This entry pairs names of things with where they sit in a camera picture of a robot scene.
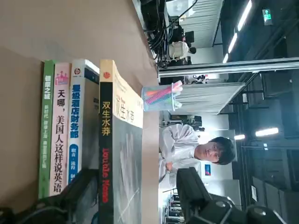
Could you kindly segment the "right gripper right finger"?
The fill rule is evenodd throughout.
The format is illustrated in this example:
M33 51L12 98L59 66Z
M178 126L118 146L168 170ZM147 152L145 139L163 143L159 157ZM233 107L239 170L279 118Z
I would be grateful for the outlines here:
M284 224L274 210L250 206L239 210L224 196L208 193L194 167L177 171L176 187L187 224Z

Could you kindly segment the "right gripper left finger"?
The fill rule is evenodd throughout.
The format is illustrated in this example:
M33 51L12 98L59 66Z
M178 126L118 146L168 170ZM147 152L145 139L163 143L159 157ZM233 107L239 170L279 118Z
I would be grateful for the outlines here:
M82 169L58 195L38 200L28 209L14 213L0 209L2 224L82 224L97 202L98 170Z

